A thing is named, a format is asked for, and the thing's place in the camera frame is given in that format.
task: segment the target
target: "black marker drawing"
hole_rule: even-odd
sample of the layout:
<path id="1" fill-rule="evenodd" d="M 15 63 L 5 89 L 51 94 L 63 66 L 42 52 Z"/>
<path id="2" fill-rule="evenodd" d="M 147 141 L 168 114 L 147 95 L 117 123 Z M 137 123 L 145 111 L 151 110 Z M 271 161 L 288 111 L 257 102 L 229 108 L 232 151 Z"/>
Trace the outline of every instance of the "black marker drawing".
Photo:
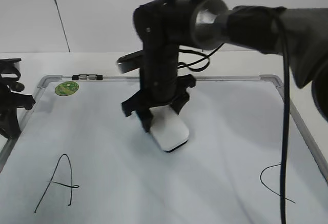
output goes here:
<path id="1" fill-rule="evenodd" d="M 281 164 L 276 164 L 276 165 L 272 165 L 272 166 L 268 166 L 268 167 L 266 167 L 265 169 L 263 169 L 262 170 L 262 172 L 261 172 L 261 174 L 260 174 L 260 181 L 261 181 L 261 183 L 269 190 L 269 191 L 271 191 L 271 192 L 273 192 L 274 194 L 276 194 L 276 195 L 278 195 L 279 197 L 280 197 L 280 195 L 278 194 L 278 193 L 276 193 L 275 191 L 273 191 L 271 188 L 269 188 L 264 182 L 263 182 L 263 180 L 262 180 L 262 175 L 263 175 L 263 173 L 265 172 L 265 170 L 267 170 L 267 169 L 269 169 L 269 168 L 273 168 L 273 167 L 277 167 L 277 166 L 280 166 Z M 287 201 L 290 201 L 290 202 L 292 202 L 292 203 L 295 203 L 294 201 L 292 201 L 292 200 L 290 200 L 290 199 L 288 199 L 288 198 L 285 198 Z"/>
<path id="2" fill-rule="evenodd" d="M 71 185 L 70 185 L 70 186 L 69 186 L 69 185 L 66 185 L 66 184 L 63 184 L 63 183 L 59 183 L 59 182 L 52 181 L 53 176 L 55 175 L 56 170 L 57 170 L 57 168 L 58 168 L 59 162 L 60 162 L 60 160 L 61 160 L 61 158 L 62 158 L 63 156 L 65 156 L 65 157 L 67 158 L 68 163 L 69 163 L 69 165 L 70 165 L 70 170 L 71 170 Z M 52 173 L 51 179 L 50 179 L 50 181 L 49 181 L 49 183 L 48 183 L 48 185 L 47 185 L 45 191 L 43 192 L 43 195 L 42 195 L 42 197 L 41 197 L 39 203 L 37 204 L 37 206 L 36 206 L 36 208 L 35 208 L 35 210 L 34 210 L 34 213 L 35 213 L 35 214 L 36 214 L 37 208 L 39 208 L 39 206 L 40 206 L 40 204 L 41 204 L 41 202 L 42 202 L 42 199 L 43 199 L 43 197 L 45 196 L 45 194 L 46 194 L 46 192 L 47 192 L 47 190 L 48 190 L 48 188 L 49 188 L 49 186 L 50 186 L 51 183 L 54 183 L 54 184 L 58 184 L 58 185 L 61 185 L 61 186 L 64 186 L 64 187 L 69 187 L 69 188 L 71 188 L 71 198 L 70 198 L 70 202 L 69 202 L 69 204 L 68 204 L 68 206 L 70 206 L 70 205 L 72 204 L 73 188 L 79 188 L 80 186 L 79 186 L 79 185 L 73 185 L 73 171 L 72 171 L 72 165 L 71 165 L 70 158 L 69 158 L 69 156 L 68 156 L 67 154 L 63 154 L 63 155 L 61 155 L 60 158 L 58 159 L 57 165 L 56 165 L 56 167 L 55 167 L 55 170 L 54 170 L 53 173 Z"/>

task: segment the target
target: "circular sticker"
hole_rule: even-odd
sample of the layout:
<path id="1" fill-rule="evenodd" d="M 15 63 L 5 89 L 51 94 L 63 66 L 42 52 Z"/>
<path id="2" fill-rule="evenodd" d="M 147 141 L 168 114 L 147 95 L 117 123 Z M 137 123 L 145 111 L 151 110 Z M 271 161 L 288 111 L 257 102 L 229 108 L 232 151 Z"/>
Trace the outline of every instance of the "circular sticker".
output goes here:
<path id="1" fill-rule="evenodd" d="M 63 82 L 56 87 L 55 93 L 59 96 L 69 96 L 77 92 L 77 90 L 78 90 L 78 83 Z"/>

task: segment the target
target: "black cable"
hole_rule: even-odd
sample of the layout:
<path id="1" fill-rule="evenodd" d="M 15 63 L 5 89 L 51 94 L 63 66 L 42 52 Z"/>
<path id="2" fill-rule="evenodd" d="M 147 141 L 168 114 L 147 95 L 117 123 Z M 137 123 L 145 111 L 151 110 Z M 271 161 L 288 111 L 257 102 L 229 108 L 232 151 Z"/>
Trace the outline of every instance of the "black cable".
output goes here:
<path id="1" fill-rule="evenodd" d="M 279 197 L 280 197 L 280 194 L 278 194 L 278 193 L 276 193 L 275 191 L 273 191 L 271 188 L 269 188 L 264 182 L 263 182 L 263 180 L 262 180 L 262 175 L 263 175 L 263 173 L 267 170 L 267 169 L 269 169 L 269 168 L 273 168 L 273 167 L 277 167 L 277 166 L 280 166 L 281 164 L 276 164 L 276 165 L 271 165 L 271 166 L 268 166 L 268 167 L 266 167 L 265 169 L 263 169 L 262 170 L 262 172 L 261 172 L 261 174 L 260 174 L 260 181 L 261 181 L 261 183 L 269 190 L 269 191 L 271 191 L 271 192 L 273 192 L 274 194 L 276 194 L 276 195 L 278 195 Z M 295 203 L 294 201 L 292 201 L 292 200 L 290 200 L 289 198 L 285 198 L 286 200 L 288 200 L 288 201 L 290 201 L 290 202 L 292 202 L 292 203 Z"/>
<path id="2" fill-rule="evenodd" d="M 58 182 L 55 182 L 55 181 L 52 181 L 53 176 L 55 175 L 56 170 L 57 170 L 57 168 L 58 168 L 59 162 L 60 162 L 60 160 L 61 160 L 61 158 L 62 158 L 63 156 L 66 156 L 66 157 L 67 157 L 68 163 L 69 163 L 69 165 L 70 165 L 70 170 L 71 170 L 71 185 L 70 185 L 70 186 L 65 185 L 65 184 L 62 184 L 62 183 L 58 183 Z M 48 188 L 49 188 L 49 186 L 50 186 L 51 183 L 55 183 L 55 184 L 59 184 L 59 185 L 62 185 L 62 186 L 65 186 L 65 187 L 69 187 L 69 188 L 71 188 L 71 197 L 70 197 L 70 202 L 69 202 L 69 204 L 68 204 L 68 206 L 70 206 L 70 205 L 72 204 L 73 188 L 79 188 L 79 186 L 78 186 L 78 185 L 73 185 L 73 171 L 72 171 L 72 165 L 71 165 L 70 158 L 69 158 L 69 156 L 68 156 L 67 154 L 63 154 L 63 155 L 61 155 L 60 158 L 58 159 L 58 162 L 57 162 L 57 164 L 56 164 L 55 170 L 54 170 L 53 173 L 52 173 L 51 179 L 50 179 L 50 181 L 49 181 L 49 183 L 48 183 L 48 185 L 47 185 L 45 191 L 43 192 L 42 197 L 41 197 L 39 203 L 37 204 L 37 206 L 36 206 L 36 208 L 35 208 L 35 210 L 34 210 L 34 213 L 35 213 L 35 214 L 36 214 L 36 211 L 37 211 L 37 209 L 39 208 L 39 206 L 40 206 L 40 204 L 41 204 L 41 202 L 42 202 L 43 197 L 46 195 L 46 192 L 47 192 L 47 190 L 48 190 Z"/>
<path id="3" fill-rule="evenodd" d="M 210 54 L 208 55 L 205 55 L 204 53 L 202 52 L 198 52 L 198 51 L 193 51 L 193 50 L 183 50 L 183 49 L 180 49 L 179 51 L 182 52 L 182 53 L 187 53 L 187 54 L 194 54 L 194 55 L 199 55 L 199 56 L 203 56 L 203 58 L 201 58 L 200 60 L 197 60 L 193 63 L 190 63 L 190 64 L 186 64 L 184 62 L 179 62 L 178 63 L 178 69 L 182 69 L 182 68 L 188 68 L 190 71 L 193 71 L 193 72 L 201 72 L 203 70 L 205 70 L 209 65 L 210 65 L 210 57 L 216 53 L 221 47 L 223 46 L 223 44 L 219 45 L 215 50 L 213 50 Z M 208 62 L 201 68 L 198 68 L 198 69 L 195 69 L 195 68 L 190 68 L 190 66 L 193 66 L 195 64 L 198 64 L 204 60 L 208 60 Z"/>
<path id="4" fill-rule="evenodd" d="M 283 83 L 284 83 L 284 105 L 283 105 L 283 127 L 281 146 L 281 167 L 280 167 L 280 218 L 281 223 L 286 224 L 286 166 L 288 157 L 288 135 L 290 120 L 290 57 L 288 52 L 288 41 L 286 30 L 279 18 L 277 10 L 263 7 L 274 19 L 277 25 L 283 56 Z"/>

